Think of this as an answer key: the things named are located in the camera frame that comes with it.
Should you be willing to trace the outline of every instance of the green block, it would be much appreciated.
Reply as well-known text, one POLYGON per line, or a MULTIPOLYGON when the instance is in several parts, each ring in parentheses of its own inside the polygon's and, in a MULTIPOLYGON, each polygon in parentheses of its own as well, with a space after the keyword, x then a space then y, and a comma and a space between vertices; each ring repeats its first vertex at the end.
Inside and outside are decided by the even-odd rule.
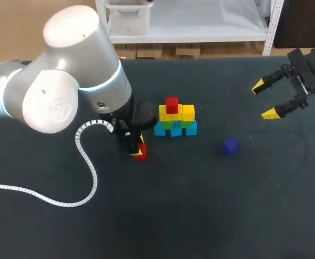
POLYGON ((180 128, 189 128, 191 127, 192 122, 191 121, 180 121, 180 128))
POLYGON ((173 129, 173 121, 162 121, 162 129, 164 130, 173 129))

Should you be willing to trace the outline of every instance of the dark blue cube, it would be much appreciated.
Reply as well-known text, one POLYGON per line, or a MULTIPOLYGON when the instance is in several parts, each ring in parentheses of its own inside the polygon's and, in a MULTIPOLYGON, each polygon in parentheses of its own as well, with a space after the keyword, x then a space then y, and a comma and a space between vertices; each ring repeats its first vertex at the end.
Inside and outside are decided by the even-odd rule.
POLYGON ((222 142, 222 152, 226 155, 236 155, 239 151, 239 142, 235 139, 226 139, 222 142))

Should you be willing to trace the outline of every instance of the coiled white cable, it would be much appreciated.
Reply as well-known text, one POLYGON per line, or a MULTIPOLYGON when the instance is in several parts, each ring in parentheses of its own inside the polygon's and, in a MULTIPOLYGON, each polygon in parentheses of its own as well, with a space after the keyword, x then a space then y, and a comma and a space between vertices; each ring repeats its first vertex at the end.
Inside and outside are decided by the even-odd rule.
POLYGON ((78 148, 78 151, 80 152, 80 154, 82 155, 82 157, 84 158, 86 164, 88 165, 91 174, 92 174, 92 178, 93 178, 93 184, 92 184, 92 189, 91 192, 88 194, 88 196, 86 198, 84 198, 81 201, 78 202, 72 202, 72 203, 67 203, 67 202, 59 202, 59 201, 55 201, 51 198, 48 198, 38 192, 35 192, 34 190, 30 190, 27 188, 23 188, 23 187, 18 187, 18 186, 11 186, 11 185, 0 185, 0 189, 4 189, 4 190, 16 190, 18 192, 22 192, 22 193, 27 193, 30 195, 33 195, 43 201, 46 201, 50 204, 53 204, 55 206, 59 206, 59 207, 78 207, 81 206, 85 203, 87 203, 88 201, 91 200, 91 198, 94 196, 96 189, 97 189, 97 174, 96 174, 96 170, 92 165, 92 162, 90 161, 88 155, 85 153, 85 151, 83 150, 82 144, 81 144, 81 134, 82 132, 90 126, 93 125, 104 125, 110 132, 113 132, 113 126, 105 120, 91 120, 88 121, 86 123, 84 123, 78 130, 75 136, 75 142, 76 142, 76 146, 78 148))

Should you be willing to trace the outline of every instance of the small blue cube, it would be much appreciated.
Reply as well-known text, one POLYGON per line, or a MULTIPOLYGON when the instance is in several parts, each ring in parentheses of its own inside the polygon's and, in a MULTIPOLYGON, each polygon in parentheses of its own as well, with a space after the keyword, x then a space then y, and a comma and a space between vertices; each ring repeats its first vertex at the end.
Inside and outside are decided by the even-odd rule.
POLYGON ((162 121, 157 122, 153 133, 155 136, 166 136, 166 130, 162 128, 162 121))
POLYGON ((186 136, 194 136, 197 135, 198 132, 198 126, 197 126, 197 121, 194 120, 191 124, 191 127, 186 128, 186 136))
POLYGON ((170 130, 170 136, 171 137, 178 137, 183 135, 183 129, 182 128, 173 128, 170 130))
POLYGON ((222 142, 222 152, 226 155, 236 155, 239 151, 239 142, 235 139, 226 139, 222 142))

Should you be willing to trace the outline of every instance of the toy block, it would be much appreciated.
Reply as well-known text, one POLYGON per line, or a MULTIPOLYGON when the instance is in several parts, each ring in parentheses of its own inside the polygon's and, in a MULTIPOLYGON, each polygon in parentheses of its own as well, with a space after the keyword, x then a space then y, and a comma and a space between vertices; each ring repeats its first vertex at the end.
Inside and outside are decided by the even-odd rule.
POLYGON ((167 114, 167 106, 160 105, 159 106, 159 120, 160 121, 171 121, 172 115, 167 114))
POLYGON ((171 114, 171 120, 183 120, 183 105, 179 104, 179 112, 171 114))
POLYGON ((226 139, 222 142, 222 152, 226 155, 235 155, 239 151, 239 143, 235 139, 226 139))
POLYGON ((139 150, 142 151, 142 155, 135 155, 133 158, 135 160, 142 160, 144 161, 146 159, 146 144, 145 143, 138 143, 139 150))
POLYGON ((166 136, 166 130, 162 128, 162 121, 158 121, 155 128, 153 129, 155 136, 166 136))
POLYGON ((183 121, 194 121, 195 115, 195 106, 193 104, 183 105, 183 121))
POLYGON ((166 98, 167 114, 176 114, 179 112, 179 101, 177 97, 166 98))
POLYGON ((191 121, 180 121, 180 128, 189 128, 191 127, 192 122, 191 121))
POLYGON ((197 135, 198 133, 198 126, 197 126, 197 121, 194 120, 191 122, 191 127, 186 128, 186 136, 194 136, 197 135))
POLYGON ((178 137, 183 135, 183 129, 182 128, 173 128, 170 130, 170 136, 171 137, 178 137))
POLYGON ((173 128, 180 128, 180 121, 173 121, 173 128))
POLYGON ((173 128, 173 121, 162 121, 162 129, 171 130, 173 128))

